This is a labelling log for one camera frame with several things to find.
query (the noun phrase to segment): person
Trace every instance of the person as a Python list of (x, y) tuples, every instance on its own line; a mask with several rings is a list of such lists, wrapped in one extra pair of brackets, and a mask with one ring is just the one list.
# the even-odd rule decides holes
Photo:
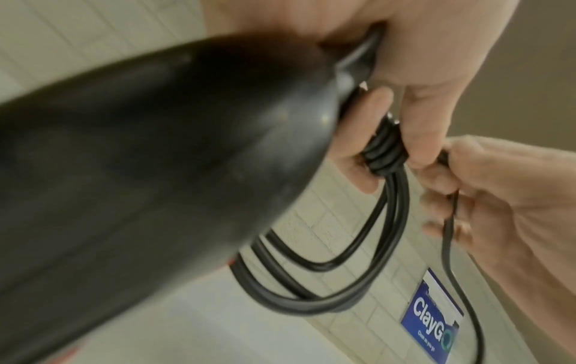
[[(385, 20), (376, 80), (404, 86), (401, 135), (426, 187), (440, 236), (452, 213), (455, 241), (517, 305), (576, 356), (576, 154), (480, 137), (445, 141), (454, 107), (509, 22), (518, 0), (204, 0), (209, 35), (285, 32), (323, 42), (361, 37)], [(393, 100), (389, 88), (363, 95), (344, 115), (329, 157), (371, 193), (378, 180), (358, 154)], [(435, 163), (449, 150), (449, 168)]]

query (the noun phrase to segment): sign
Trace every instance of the sign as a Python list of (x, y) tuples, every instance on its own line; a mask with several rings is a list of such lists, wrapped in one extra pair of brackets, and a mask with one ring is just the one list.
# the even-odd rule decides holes
[(428, 268), (402, 326), (438, 364), (445, 364), (464, 313)]

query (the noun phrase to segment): tiled wall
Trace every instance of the tiled wall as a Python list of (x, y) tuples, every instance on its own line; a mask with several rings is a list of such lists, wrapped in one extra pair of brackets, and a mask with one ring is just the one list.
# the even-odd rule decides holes
[[(197, 0), (0, 0), (0, 100), (96, 65), (201, 37)], [(421, 190), (413, 179), (410, 185), (412, 214), (406, 234), (370, 293), (349, 312), (309, 319), (356, 363), (431, 362), (398, 323), (428, 266), (449, 287), (440, 265), (439, 243), (419, 233), (425, 219), (418, 209)], [(375, 202), (375, 196), (357, 192), (326, 164), (276, 230), (307, 258), (327, 260), (357, 234)], [(335, 272), (313, 275), (280, 260), (308, 288), (329, 294), (364, 271), (378, 233), (374, 229), (362, 249)], [(247, 257), (257, 275), (277, 288), (250, 252)], [(453, 261), (485, 327), (487, 363), (535, 363), (470, 258), (456, 250)], [(449, 363), (470, 363), (474, 347), (467, 321)]]

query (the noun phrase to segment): black cable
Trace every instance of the black cable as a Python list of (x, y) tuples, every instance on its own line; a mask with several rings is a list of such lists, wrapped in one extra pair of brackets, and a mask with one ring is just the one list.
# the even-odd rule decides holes
[[(352, 62), (370, 49), (374, 49), (382, 37), (382, 29), (375, 28), (368, 34), (362, 43), (354, 51), (344, 58), (341, 64)], [(376, 251), (367, 270), (355, 282), (348, 287), (331, 294), (327, 297), (320, 297), (305, 288), (296, 281), (286, 270), (276, 261), (272, 254), (264, 246), (262, 240), (257, 238), (252, 244), (252, 250), (256, 257), (262, 262), (264, 268), (284, 287), (291, 292), (294, 297), (284, 297), (276, 294), (264, 287), (250, 272), (246, 266), (242, 255), (238, 254), (230, 269), (240, 286), (256, 302), (264, 307), (282, 314), (309, 316), (323, 314), (327, 312), (340, 312), (350, 309), (358, 303), (370, 289), (374, 280), (380, 275), (388, 259), (398, 245), (400, 238), (406, 227), (410, 208), (410, 194), (408, 189), (408, 179), (404, 169), (404, 163), (408, 158), (400, 135), (398, 123), (388, 114), (380, 123), (378, 130), (372, 137), (366, 148), (362, 151), (362, 156), (367, 167), (375, 175), (384, 177), (386, 180), (385, 190), (378, 199), (376, 206), (366, 223), (360, 230), (352, 243), (338, 256), (326, 261), (315, 262), (301, 257), (288, 247), (282, 239), (270, 230), (266, 234), (267, 240), (280, 254), (285, 256), (297, 266), (309, 270), (310, 272), (329, 272), (344, 264), (358, 250), (370, 230), (376, 223), (378, 217), (386, 207), (386, 217), (382, 228), (380, 239), (376, 246)], [(439, 163), (448, 165), (448, 154), (443, 152), (439, 157)], [(449, 196), (456, 209), (458, 193)], [(454, 236), (454, 215), (444, 223), (442, 239), (442, 266), (454, 286), (460, 299), (463, 301), (466, 310), (470, 315), (470, 320), (474, 326), (477, 338), (477, 351), (475, 364), (481, 364), (485, 356), (485, 341), (482, 327), (478, 316), (460, 287), (451, 269), (450, 252), (451, 243)]]

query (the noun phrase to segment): human hand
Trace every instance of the human hand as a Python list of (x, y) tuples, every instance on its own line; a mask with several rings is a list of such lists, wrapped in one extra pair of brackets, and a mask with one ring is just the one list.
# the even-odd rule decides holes
[(481, 137), (451, 140), (447, 149), (450, 169), (416, 172), (434, 218), (424, 232), (442, 235), (440, 222), (452, 213), (445, 196), (459, 189), (455, 241), (492, 278), (530, 249), (576, 294), (576, 154)]
[[(502, 33), (518, 0), (202, 3), (211, 35), (284, 32), (314, 41), (345, 43), (361, 38), (371, 24), (387, 21), (374, 78), (406, 87), (400, 111), (402, 139), (409, 164), (423, 167), (439, 154), (456, 102)], [(373, 131), (366, 129), (362, 139), (369, 140)], [(369, 174), (356, 167), (346, 171), (348, 164), (337, 164), (359, 189), (376, 189)]]

